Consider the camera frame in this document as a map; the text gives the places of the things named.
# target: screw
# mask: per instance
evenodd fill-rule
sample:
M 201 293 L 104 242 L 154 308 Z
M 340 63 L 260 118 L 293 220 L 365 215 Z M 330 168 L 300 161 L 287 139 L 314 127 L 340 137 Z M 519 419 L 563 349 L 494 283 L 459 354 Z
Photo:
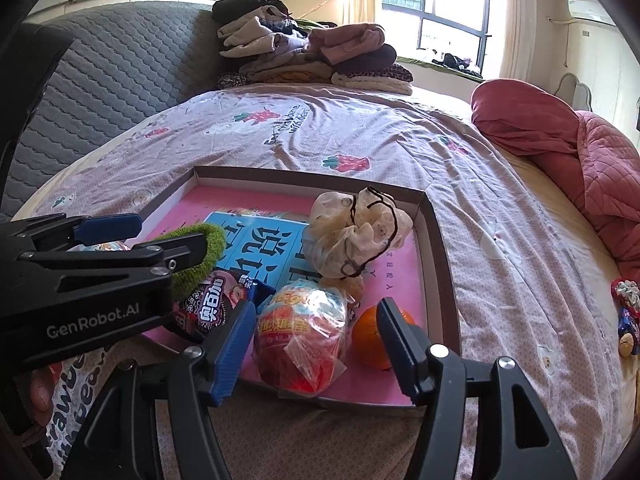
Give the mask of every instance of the screw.
M 195 359 L 196 357 L 200 357 L 202 355 L 202 348 L 200 348 L 199 346 L 187 346 L 182 354 L 187 356 L 189 359 Z
M 151 267 L 149 271 L 156 276 L 166 276 L 169 272 L 171 272 L 166 267 Z
M 510 357 L 501 357 L 498 359 L 498 364 L 500 365 L 500 368 L 504 368 L 505 370 L 512 370 L 516 367 L 516 361 Z
M 124 359 L 124 361 L 120 361 L 118 363 L 118 368 L 120 370 L 122 370 L 123 372 L 128 372 L 129 370 L 131 370 L 133 368 L 133 365 L 136 362 L 133 359 Z
M 440 359 L 449 355 L 449 349 L 446 346 L 439 344 L 431 345 L 429 352 L 432 356 L 439 357 Z

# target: gray quilted headboard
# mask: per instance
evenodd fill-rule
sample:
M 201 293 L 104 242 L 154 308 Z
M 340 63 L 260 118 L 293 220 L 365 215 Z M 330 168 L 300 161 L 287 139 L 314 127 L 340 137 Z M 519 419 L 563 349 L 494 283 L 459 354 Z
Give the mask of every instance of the gray quilted headboard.
M 79 10 L 47 25 L 77 39 L 20 138 L 0 222 L 78 158 L 146 117 L 212 90 L 218 78 L 210 7 L 131 2 Z

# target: window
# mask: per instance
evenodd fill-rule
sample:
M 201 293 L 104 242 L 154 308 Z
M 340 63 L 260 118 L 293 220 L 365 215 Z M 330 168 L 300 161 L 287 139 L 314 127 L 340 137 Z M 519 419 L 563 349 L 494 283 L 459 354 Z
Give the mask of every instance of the window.
M 489 0 L 382 0 L 382 8 L 380 22 L 396 50 L 434 49 L 482 70 Z

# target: blue book cover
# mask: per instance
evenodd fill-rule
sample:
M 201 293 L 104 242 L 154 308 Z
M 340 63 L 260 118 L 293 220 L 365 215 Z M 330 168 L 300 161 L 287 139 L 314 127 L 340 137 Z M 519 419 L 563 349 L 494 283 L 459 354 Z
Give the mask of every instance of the blue book cover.
M 292 280 L 321 278 L 302 253 L 306 223 L 221 212 L 209 214 L 205 222 L 225 230 L 226 250 L 219 267 L 248 274 L 276 289 Z

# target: pile of clothes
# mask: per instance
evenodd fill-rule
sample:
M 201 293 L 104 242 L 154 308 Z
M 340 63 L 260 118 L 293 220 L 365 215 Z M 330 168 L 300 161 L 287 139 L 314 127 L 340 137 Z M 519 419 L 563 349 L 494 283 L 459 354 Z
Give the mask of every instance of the pile of clothes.
M 396 63 L 375 23 L 292 20 L 280 0 L 220 0 L 212 7 L 219 24 L 223 73 L 217 89 L 251 83 L 333 83 L 363 90 L 411 95 L 413 77 Z
M 439 59 L 432 59 L 431 62 L 436 65 L 446 66 L 463 74 L 472 75 L 482 79 L 482 73 L 478 66 L 468 57 L 458 57 L 450 53 L 445 53 Z

